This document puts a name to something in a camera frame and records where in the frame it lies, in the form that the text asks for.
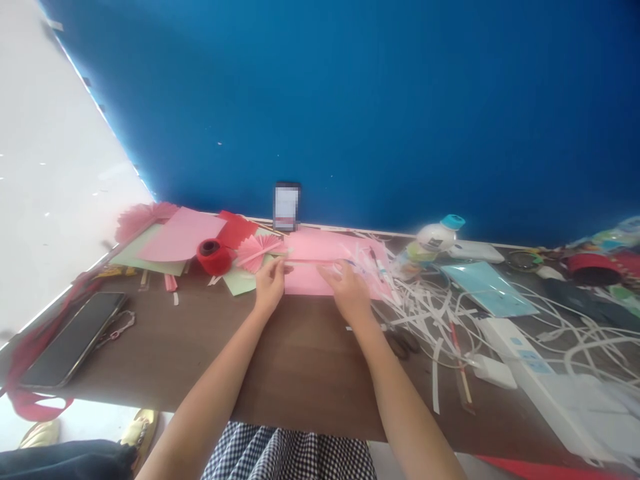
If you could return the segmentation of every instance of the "wooden table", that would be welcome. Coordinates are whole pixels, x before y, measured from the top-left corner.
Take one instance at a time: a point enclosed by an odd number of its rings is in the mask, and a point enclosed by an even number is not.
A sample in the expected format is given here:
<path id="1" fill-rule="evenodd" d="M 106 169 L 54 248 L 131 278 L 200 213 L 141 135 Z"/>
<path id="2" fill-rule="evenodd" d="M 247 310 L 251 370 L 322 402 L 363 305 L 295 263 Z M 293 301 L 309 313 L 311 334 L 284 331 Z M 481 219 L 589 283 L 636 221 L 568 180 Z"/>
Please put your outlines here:
<path id="1" fill-rule="evenodd" d="M 515 272 L 506 265 L 497 268 L 506 278 L 541 290 L 538 276 Z M 222 281 L 208 287 L 209 279 L 194 261 L 189 273 L 178 278 L 180 304 L 176 307 L 160 274 L 151 275 L 150 290 L 142 293 L 137 291 L 139 275 L 106 279 L 102 291 L 123 291 L 130 296 L 125 307 L 136 312 L 136 326 L 94 352 L 71 382 L 56 393 L 175 411 L 255 300 L 255 292 L 232 297 Z M 54 312 L 52 307 L 30 327 Z M 526 317 L 516 323 L 532 333 L 544 327 Z M 0 380 L 8 369 L 13 346 L 23 335 L 0 351 Z M 464 344 L 465 336 L 459 336 Z M 424 355 L 412 355 L 402 365 L 431 408 L 426 360 Z M 562 446 L 521 389 L 503 390 L 473 374 L 468 378 L 475 416 L 461 407 L 455 372 L 439 368 L 440 415 L 434 416 L 454 450 L 585 467 Z M 367 364 L 353 334 L 345 329 L 333 298 L 284 296 L 258 344 L 232 419 L 385 440 Z"/>

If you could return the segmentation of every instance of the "smartphone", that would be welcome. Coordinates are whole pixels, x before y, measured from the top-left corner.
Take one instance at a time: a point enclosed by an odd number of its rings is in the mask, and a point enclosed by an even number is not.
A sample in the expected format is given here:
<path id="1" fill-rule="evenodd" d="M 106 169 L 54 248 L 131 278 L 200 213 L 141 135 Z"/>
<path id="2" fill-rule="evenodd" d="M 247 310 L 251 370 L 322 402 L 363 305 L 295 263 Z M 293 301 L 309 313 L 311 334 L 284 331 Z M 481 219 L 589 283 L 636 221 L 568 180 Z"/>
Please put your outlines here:
<path id="1" fill-rule="evenodd" d="M 273 228 L 294 231 L 298 222 L 301 187 L 296 182 L 277 182 L 273 196 Z"/>
<path id="2" fill-rule="evenodd" d="M 25 372 L 20 380 L 22 386 L 46 389 L 66 384 L 126 299 L 124 293 L 95 293 Z"/>

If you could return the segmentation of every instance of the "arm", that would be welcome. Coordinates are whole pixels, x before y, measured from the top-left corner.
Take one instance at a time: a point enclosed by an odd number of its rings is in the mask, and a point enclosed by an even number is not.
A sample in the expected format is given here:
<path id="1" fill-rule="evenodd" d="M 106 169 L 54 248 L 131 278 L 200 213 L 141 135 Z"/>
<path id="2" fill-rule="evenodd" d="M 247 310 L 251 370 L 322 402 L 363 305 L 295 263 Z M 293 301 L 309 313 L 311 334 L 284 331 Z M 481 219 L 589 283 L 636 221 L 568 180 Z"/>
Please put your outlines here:
<path id="1" fill-rule="evenodd" d="M 238 398 L 262 330 L 284 292 L 284 262 L 256 274 L 256 301 L 238 331 L 180 404 L 138 480 L 198 480 Z"/>
<path id="2" fill-rule="evenodd" d="M 343 276 L 318 270 L 367 360 L 387 440 L 406 478 L 465 479 L 453 450 L 393 354 L 371 312 L 367 284 L 341 261 Z"/>

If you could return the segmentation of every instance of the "checkered skirt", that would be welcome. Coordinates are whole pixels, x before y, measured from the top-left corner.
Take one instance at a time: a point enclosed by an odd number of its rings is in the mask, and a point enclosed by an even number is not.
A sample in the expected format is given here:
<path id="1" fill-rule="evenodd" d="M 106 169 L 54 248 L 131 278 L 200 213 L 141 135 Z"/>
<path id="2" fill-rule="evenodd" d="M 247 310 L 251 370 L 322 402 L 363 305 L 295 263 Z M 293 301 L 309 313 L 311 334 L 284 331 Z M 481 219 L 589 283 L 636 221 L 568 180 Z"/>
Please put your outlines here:
<path id="1" fill-rule="evenodd" d="M 366 442 L 229 422 L 202 480 L 375 480 Z"/>

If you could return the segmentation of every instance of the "plastic bottle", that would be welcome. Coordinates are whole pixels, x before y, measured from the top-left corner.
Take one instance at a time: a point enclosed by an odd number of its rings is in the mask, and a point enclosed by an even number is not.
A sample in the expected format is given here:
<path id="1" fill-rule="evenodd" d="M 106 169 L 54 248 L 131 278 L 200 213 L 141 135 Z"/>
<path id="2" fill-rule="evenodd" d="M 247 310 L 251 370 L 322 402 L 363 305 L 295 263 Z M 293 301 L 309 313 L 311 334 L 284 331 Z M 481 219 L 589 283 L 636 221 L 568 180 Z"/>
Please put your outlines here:
<path id="1" fill-rule="evenodd" d="M 418 232 L 416 239 L 406 246 L 391 264 L 391 274 L 403 281 L 414 278 L 438 254 L 451 248 L 455 235 L 465 224 L 458 215 L 447 215 L 440 223 L 427 225 Z"/>
<path id="2" fill-rule="evenodd" d="M 640 245 L 640 216 L 626 219 L 611 230 L 582 238 L 567 247 L 594 253 L 609 253 L 636 245 Z"/>

